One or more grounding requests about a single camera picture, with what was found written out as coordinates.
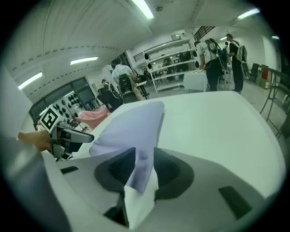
fluorescent light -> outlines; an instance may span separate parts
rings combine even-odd
[[[239,19],[243,19],[245,17],[248,17],[250,15],[253,15],[253,14],[256,14],[256,13],[259,13],[259,12],[260,12],[259,9],[255,8],[255,9],[252,9],[252,10],[246,12],[246,13],[241,14],[240,16],[238,16],[238,18]]]
[[[42,116],[42,115],[44,114],[44,112],[46,112],[46,110],[47,110],[47,108],[46,108],[44,111],[42,111],[42,112],[39,114],[39,116]]]
[[[73,61],[71,61],[71,65],[72,64],[76,64],[76,63],[81,63],[81,62],[96,60],[96,59],[98,59],[98,57],[90,57],[90,58],[84,58],[84,59],[80,59],[80,60],[73,60]]]
[[[18,89],[23,89],[25,86],[29,85],[31,82],[35,81],[36,79],[40,77],[42,77],[42,72],[36,74],[35,76],[31,77],[30,79],[28,79],[27,81],[19,85]]]
[[[153,19],[154,16],[144,0],[132,0],[136,6],[142,11],[147,19]]]
[[[70,93],[68,93],[67,95],[70,95],[71,93],[73,93],[73,91],[71,91],[71,92],[70,92]],[[67,95],[63,96],[63,98],[64,98],[64,97],[66,97]]]

backpack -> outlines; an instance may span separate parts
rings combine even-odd
[[[104,89],[106,89],[105,85],[107,86],[107,89],[114,95],[115,98],[119,98],[118,92],[115,90],[114,86],[111,83],[106,82],[104,84]]]
[[[231,43],[233,43],[235,46],[238,47],[237,49],[237,59],[240,61],[240,62],[247,62],[247,49],[244,45],[240,44],[238,45],[236,43],[236,41],[232,41]]]
[[[215,53],[223,70],[227,70],[227,54],[220,48],[218,44],[213,43],[209,39],[205,40],[208,45],[208,50]]]
[[[191,54],[190,54],[190,52],[186,52],[184,58],[185,58],[185,61],[191,60]]]
[[[228,45],[225,48],[223,48],[222,51],[223,51],[223,53],[225,53],[228,56],[227,47],[228,47]]]
[[[127,74],[121,74],[118,77],[119,89],[122,94],[131,92],[134,89],[134,83]]]

person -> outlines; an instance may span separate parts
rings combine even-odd
[[[114,86],[110,82],[107,82],[105,79],[102,79],[101,84],[103,85],[104,89],[106,90],[111,89],[112,91],[115,91]]]
[[[232,64],[231,57],[229,56],[230,53],[230,47],[228,46],[228,42],[225,43],[226,46],[223,47],[223,51],[225,54],[227,54],[227,63]]]
[[[218,77],[221,69],[220,62],[215,53],[209,51],[208,44],[206,42],[196,41],[194,46],[200,56],[199,69],[205,69],[208,78],[209,90],[216,91],[218,85]]]
[[[45,150],[51,152],[51,142],[47,130],[33,132],[20,131],[18,139],[24,143],[34,145],[40,152]]]
[[[137,87],[136,87],[136,85],[134,83],[134,80],[136,80],[136,77],[133,74],[132,70],[127,65],[123,65],[123,62],[121,61],[120,58],[118,58],[116,60],[116,63],[117,63],[117,65],[116,65],[114,71],[112,72],[112,76],[113,76],[114,80],[116,81],[117,85],[118,85],[118,77],[121,74],[127,74],[131,78],[131,81],[134,84],[133,91],[136,94],[136,97],[137,97],[138,101],[142,101],[143,97],[142,97],[139,89],[137,89]]]
[[[237,51],[240,44],[236,40],[234,40],[231,34],[227,34],[227,40],[230,41],[229,56],[232,57],[232,72],[233,72],[234,82],[235,82],[234,91],[241,93],[241,91],[243,90],[244,79],[243,79],[243,73],[242,73],[242,68],[241,68],[241,61],[237,59]]]
[[[230,53],[230,48],[228,46],[228,42],[225,42],[225,46],[223,47],[223,50],[226,50],[228,54]]]

white machine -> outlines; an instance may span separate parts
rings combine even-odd
[[[68,160],[72,158],[72,152],[78,151],[82,143],[90,143],[94,136],[72,130],[52,106],[40,118],[41,125],[49,132],[52,144],[52,154],[58,160]]]

black slot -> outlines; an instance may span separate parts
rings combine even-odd
[[[67,167],[67,168],[60,169],[62,174],[70,173],[70,172],[73,172],[75,170],[78,170],[78,168],[76,166],[70,166],[70,167]]]
[[[218,191],[237,220],[252,210],[250,204],[232,186],[219,188]]]

